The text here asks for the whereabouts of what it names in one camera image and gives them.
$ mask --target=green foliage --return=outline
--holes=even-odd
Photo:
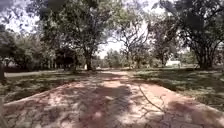
[[[110,18],[116,11],[114,6],[116,1],[110,0],[68,0],[57,10],[43,8],[40,12],[43,40],[56,49],[65,45],[82,49],[90,70],[98,46],[106,43]]]
[[[48,68],[48,61],[54,59],[53,51],[45,47],[35,35],[19,35],[15,38],[16,49],[11,57],[21,69]]]
[[[124,44],[121,50],[129,67],[140,68],[148,54],[148,31],[142,28],[148,22],[138,10],[137,5],[123,8],[114,16],[114,38]]]
[[[76,70],[77,66],[81,65],[80,63],[80,51],[73,50],[69,47],[62,47],[55,51],[55,61],[58,67],[63,67],[64,69]]]
[[[154,24],[150,27],[150,39],[153,40],[153,56],[165,66],[172,53],[177,51],[176,33],[173,31],[175,19],[171,16],[153,15]]]
[[[181,54],[180,61],[184,64],[196,64],[197,60],[193,52]]]
[[[160,5],[176,18],[185,46],[190,47],[203,69],[212,67],[217,46],[224,41],[224,3],[222,0],[161,0]]]
[[[14,37],[8,30],[5,30],[4,25],[0,25],[0,59],[1,61],[5,58],[12,56],[15,50]]]
[[[113,51],[112,49],[107,52],[107,56],[104,58],[109,68],[120,68],[122,67],[122,56],[119,52]]]

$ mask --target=paved road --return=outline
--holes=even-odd
[[[125,72],[102,72],[4,106],[10,128],[224,128],[224,114]]]

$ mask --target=sky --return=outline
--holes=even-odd
[[[16,19],[12,19],[10,20],[10,24],[6,25],[6,28],[10,28],[12,30],[14,30],[15,32],[20,32],[20,28],[22,27],[25,31],[27,32],[31,32],[32,29],[36,26],[35,25],[35,22],[38,21],[38,17],[34,17],[34,18],[30,18],[28,16],[28,14],[25,13],[25,5],[24,3],[29,3],[29,0],[15,0],[17,2],[15,2],[15,4],[19,5],[22,9],[24,13],[23,13],[23,16],[22,16],[22,20],[20,19],[19,20],[16,20]],[[158,0],[138,0],[138,2],[142,3],[142,2],[147,2],[148,5],[143,8],[144,11],[146,12],[155,12],[155,13],[161,13],[163,12],[162,9],[154,9],[152,10],[152,6],[158,2]],[[98,55],[100,56],[100,58],[104,58],[106,55],[107,55],[107,52],[110,50],[110,49],[113,49],[113,50],[117,50],[119,51],[121,48],[123,47],[123,44],[120,43],[120,42],[117,42],[117,43],[108,43],[106,45],[101,45],[100,46],[100,52],[98,53]]]

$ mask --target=distant tree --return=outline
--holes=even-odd
[[[114,38],[116,41],[124,44],[122,53],[129,62],[129,67],[137,62],[137,65],[142,61],[142,54],[148,49],[148,31],[143,28],[147,26],[147,21],[140,11],[134,8],[125,8],[115,17],[116,30]]]
[[[53,61],[54,52],[46,47],[35,34],[21,35],[15,33],[15,50],[10,57],[23,70],[47,69],[50,68],[50,61]]]
[[[185,46],[193,50],[200,68],[212,68],[216,48],[224,41],[224,2],[177,0],[171,3],[160,0],[156,5],[164,7],[176,18],[176,30]]]
[[[77,53],[69,47],[62,47],[56,50],[56,63],[58,66],[63,66],[64,69],[69,69],[79,65]]]
[[[175,19],[171,16],[153,15],[154,24],[149,28],[153,55],[164,67],[171,53],[177,49],[176,31],[173,31]]]
[[[92,63],[93,63],[93,68],[94,69],[97,69],[97,68],[101,68],[104,66],[104,62],[103,62],[103,59],[100,58],[100,56],[94,56],[93,57],[93,60],[92,60]]]
[[[105,56],[105,61],[107,62],[109,68],[120,68],[121,64],[121,55],[118,51],[109,50]]]
[[[195,55],[192,51],[182,53],[181,57],[180,57],[180,61],[184,64],[196,64],[197,63]]]

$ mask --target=grass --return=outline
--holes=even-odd
[[[62,71],[14,73],[6,76],[7,85],[0,86],[0,95],[5,97],[5,102],[32,96],[78,79],[77,75]]]
[[[135,77],[224,111],[224,75],[221,71],[165,69],[139,71]]]

